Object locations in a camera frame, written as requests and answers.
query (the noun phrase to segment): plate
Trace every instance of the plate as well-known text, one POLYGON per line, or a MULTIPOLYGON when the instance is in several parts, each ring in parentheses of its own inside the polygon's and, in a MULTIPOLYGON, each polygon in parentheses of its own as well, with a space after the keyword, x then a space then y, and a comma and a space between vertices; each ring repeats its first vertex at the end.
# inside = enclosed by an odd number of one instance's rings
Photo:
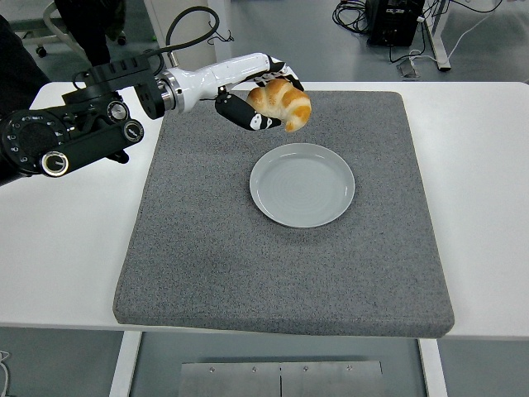
POLYGON ((348 209, 355 177, 334 151, 311 143, 276 147, 250 175, 250 192, 270 219, 289 227, 325 225, 348 209))

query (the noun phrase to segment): gray mat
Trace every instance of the gray mat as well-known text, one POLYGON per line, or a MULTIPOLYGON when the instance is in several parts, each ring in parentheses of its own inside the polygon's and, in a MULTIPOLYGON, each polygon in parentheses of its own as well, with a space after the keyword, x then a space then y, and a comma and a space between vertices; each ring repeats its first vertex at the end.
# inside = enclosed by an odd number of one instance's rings
POLYGON ((240 129, 211 102, 166 116, 117 286, 119 323, 400 337, 450 330, 401 97, 310 96, 312 117, 292 135, 240 129), (292 229, 253 203, 255 162, 293 142, 325 146, 353 170, 353 203, 334 222, 292 229))

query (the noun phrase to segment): metal panel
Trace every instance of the metal panel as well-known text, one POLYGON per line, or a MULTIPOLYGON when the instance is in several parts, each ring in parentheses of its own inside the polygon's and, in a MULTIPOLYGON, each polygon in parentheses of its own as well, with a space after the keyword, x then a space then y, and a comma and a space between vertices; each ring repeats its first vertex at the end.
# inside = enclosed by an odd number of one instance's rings
POLYGON ((282 397, 383 397, 379 361, 281 364, 282 397))
POLYGON ((384 397, 379 361, 182 364, 179 397, 384 397))
POLYGON ((279 363, 182 364, 179 397, 279 397, 279 363))

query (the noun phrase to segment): bread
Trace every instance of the bread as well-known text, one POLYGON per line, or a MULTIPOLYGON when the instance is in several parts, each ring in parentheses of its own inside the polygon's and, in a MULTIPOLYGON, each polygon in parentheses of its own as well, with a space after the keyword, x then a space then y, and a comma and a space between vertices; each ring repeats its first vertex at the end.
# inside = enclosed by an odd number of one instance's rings
POLYGON ((265 87, 252 89, 246 102, 263 116, 284 122, 287 132, 294 132, 307 124, 312 111, 308 95, 285 79, 274 79, 265 87))

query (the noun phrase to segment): desk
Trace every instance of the desk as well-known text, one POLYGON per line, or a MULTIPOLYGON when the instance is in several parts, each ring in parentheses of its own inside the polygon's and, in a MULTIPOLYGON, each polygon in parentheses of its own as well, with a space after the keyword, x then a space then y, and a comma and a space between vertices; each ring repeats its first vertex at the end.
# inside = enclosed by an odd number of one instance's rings
MULTIPOLYGON (((529 338, 529 87, 305 87, 403 96, 455 313, 446 337, 529 338)), ((69 83, 49 84, 34 107, 59 105, 60 95, 71 89, 69 83)), ((146 131, 143 142, 128 150, 127 165, 101 160, 64 178, 35 176, 0 189, 0 326, 160 329, 121 325, 112 314, 161 126, 143 114, 132 89, 122 95, 146 131)))

